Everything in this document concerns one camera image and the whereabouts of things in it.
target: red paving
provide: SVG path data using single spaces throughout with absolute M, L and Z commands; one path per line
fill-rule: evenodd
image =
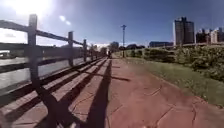
M 224 128 L 223 109 L 149 73 L 138 72 L 123 60 L 101 60 L 80 75 L 77 73 L 44 88 L 49 90 L 72 77 L 51 94 L 83 122 L 82 127 Z M 56 127 L 47 122 L 47 108 L 36 96 L 32 92 L 1 108 L 13 128 Z

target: water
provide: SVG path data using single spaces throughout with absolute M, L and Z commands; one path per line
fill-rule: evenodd
M 0 60 L 0 65 L 8 65 L 8 64 L 18 64 L 24 63 L 28 60 L 26 58 L 15 58 L 8 60 Z M 74 59 L 74 65 L 78 65 L 83 62 L 83 58 Z M 52 72 L 59 71 L 61 69 L 69 67 L 68 61 L 60 61 L 57 63 L 52 63 L 48 65 L 43 65 L 38 67 L 39 76 L 45 76 Z M 0 74 L 0 89 L 16 85 L 23 81 L 27 81 L 30 79 L 30 72 L 28 68 L 16 70 L 12 72 L 2 73 Z

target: green lawn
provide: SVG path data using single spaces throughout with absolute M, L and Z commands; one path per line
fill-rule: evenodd
M 192 69 L 178 64 L 145 61 L 138 58 L 127 58 L 131 64 L 144 68 L 170 83 L 200 96 L 211 104 L 224 107 L 224 83 L 202 76 Z

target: street lamp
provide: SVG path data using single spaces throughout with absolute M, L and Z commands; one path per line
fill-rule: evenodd
M 124 47 L 124 43 L 125 43 L 125 28 L 127 26 L 126 25 L 122 25 L 121 27 L 123 28 L 123 47 Z

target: tall building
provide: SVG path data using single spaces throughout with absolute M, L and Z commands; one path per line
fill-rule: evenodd
M 217 28 L 211 32 L 211 43 L 224 42 L 224 32 L 222 28 Z
M 210 30 L 205 31 L 205 29 L 201 29 L 201 31 L 197 32 L 196 34 L 196 43 L 210 43 Z
M 173 34 L 174 46 L 193 44 L 195 42 L 194 23 L 187 21 L 186 17 L 175 20 L 173 24 Z

